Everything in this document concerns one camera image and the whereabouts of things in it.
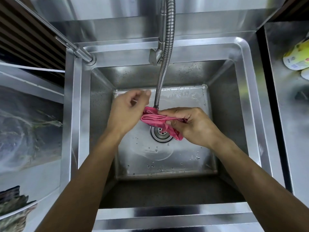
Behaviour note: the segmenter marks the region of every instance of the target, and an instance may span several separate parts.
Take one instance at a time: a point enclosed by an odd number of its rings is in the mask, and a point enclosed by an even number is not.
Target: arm
[[[228,139],[199,108],[159,112],[188,119],[167,122],[196,145],[212,149],[265,231],[309,231],[309,209]]]
[[[139,121],[150,94],[131,90],[114,99],[105,132],[36,232],[92,230],[118,145]],[[132,99],[138,100],[135,105],[131,104]]]

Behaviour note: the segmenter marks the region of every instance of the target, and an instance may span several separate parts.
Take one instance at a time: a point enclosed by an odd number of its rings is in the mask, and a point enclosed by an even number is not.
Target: faucet
[[[157,89],[154,99],[154,107],[159,108],[159,100],[164,77],[170,63],[175,34],[175,0],[161,0],[159,16],[158,48],[150,49],[149,63],[157,66],[162,59]]]

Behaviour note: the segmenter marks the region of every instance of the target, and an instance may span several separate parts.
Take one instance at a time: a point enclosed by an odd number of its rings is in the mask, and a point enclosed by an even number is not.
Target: folded cloth
[[[168,132],[171,136],[173,136],[176,140],[181,141],[183,136],[176,129],[172,128],[165,121],[168,120],[179,120],[181,122],[186,123],[186,119],[178,119],[175,117],[162,116],[158,114],[158,109],[154,107],[145,107],[143,115],[141,116],[141,121],[150,125],[156,126],[162,129],[162,132]]]

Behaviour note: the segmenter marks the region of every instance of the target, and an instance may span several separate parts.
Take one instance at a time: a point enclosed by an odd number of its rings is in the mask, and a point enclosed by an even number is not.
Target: sink basin
[[[67,52],[61,189],[106,128],[115,97],[133,88],[150,89],[149,106],[153,106],[160,65],[149,65],[148,57],[156,44],[155,38],[82,43],[97,58],[93,66]],[[284,185],[255,36],[176,36],[159,109],[178,106],[203,109],[226,136]],[[126,220],[134,218],[140,225],[140,217],[168,215],[160,218],[164,224],[178,220],[180,214],[203,215],[182,220],[180,226],[191,222],[202,226],[207,223],[204,217],[212,215],[227,216],[216,218],[218,224],[256,222],[214,153],[186,139],[159,136],[164,140],[158,141],[154,135],[140,121],[123,138],[102,195],[97,220],[103,224],[98,228],[142,229]],[[114,219],[122,221],[112,226],[109,222]]]

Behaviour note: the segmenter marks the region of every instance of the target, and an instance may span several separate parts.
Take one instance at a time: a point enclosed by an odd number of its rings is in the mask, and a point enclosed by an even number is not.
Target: drain strainer
[[[158,127],[151,127],[150,134],[157,142],[165,143],[172,140],[172,136],[168,132],[162,132],[161,128]]]

